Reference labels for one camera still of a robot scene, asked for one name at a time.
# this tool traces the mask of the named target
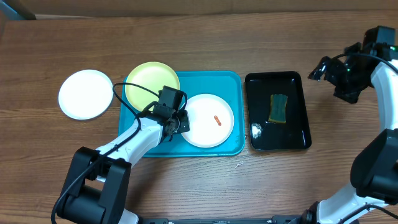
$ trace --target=blue tray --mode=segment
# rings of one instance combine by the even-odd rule
[[[144,157],[196,157],[196,156],[234,156],[244,147],[244,116],[242,82],[232,71],[176,72],[180,89],[187,93],[188,99],[204,93],[221,97],[234,113],[234,128],[229,138],[219,146],[200,148],[188,143],[181,134],[176,134],[171,142],[163,142],[148,151]],[[128,103],[126,94],[122,99]],[[121,105],[119,135],[125,132],[134,121],[134,115]]]

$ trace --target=plate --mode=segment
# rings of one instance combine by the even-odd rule
[[[73,119],[91,119],[102,114],[113,98],[111,80],[97,70],[82,70],[69,76],[61,86],[58,103]]]
[[[188,99],[185,109],[191,130],[182,136],[194,146],[215,147],[227,140],[234,128],[232,109],[219,96],[196,95]]]
[[[160,62],[147,62],[137,66],[131,71],[126,82],[143,86],[155,93],[162,90],[163,86],[180,89],[180,81],[175,71]],[[125,91],[129,103],[139,111],[142,111],[149,103],[159,100],[152,93],[135,86],[126,85]]]

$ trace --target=tray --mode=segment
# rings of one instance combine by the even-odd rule
[[[234,156],[244,147],[243,91],[240,77],[232,71],[176,72],[180,89],[187,93],[188,99],[199,94],[209,93],[224,99],[234,113],[234,128],[229,138],[219,146],[200,148],[188,143],[180,134],[171,142],[163,142],[148,151],[144,157],[202,157]],[[121,105],[119,135],[133,123],[134,115]]]
[[[311,146],[303,87],[297,72],[250,73],[245,83],[254,149],[307,149]],[[268,122],[273,94],[288,97],[285,124]]]

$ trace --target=tabletop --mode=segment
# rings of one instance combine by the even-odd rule
[[[332,84],[307,76],[323,56],[362,42],[368,29],[398,27],[397,13],[8,22],[0,43],[0,223],[50,223],[75,151],[95,149],[118,134],[116,99],[99,118],[67,118],[57,101],[63,81],[92,68],[121,82],[149,61],[177,71],[232,70],[242,82],[252,72],[299,72],[312,146],[302,152],[256,152],[247,138],[242,153],[233,157],[144,158],[131,171],[126,208],[147,218],[300,215],[349,182],[353,159],[379,132],[374,89],[350,105],[333,96]],[[361,221],[394,222],[381,212]]]

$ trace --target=white plate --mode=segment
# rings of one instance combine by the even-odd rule
[[[214,147],[228,139],[234,128],[234,114],[222,98],[201,94],[188,99],[185,107],[188,112],[190,131],[182,136],[197,147]]]
[[[97,70],[82,70],[69,76],[61,86],[58,103],[73,119],[91,119],[103,113],[113,98],[111,80]]]

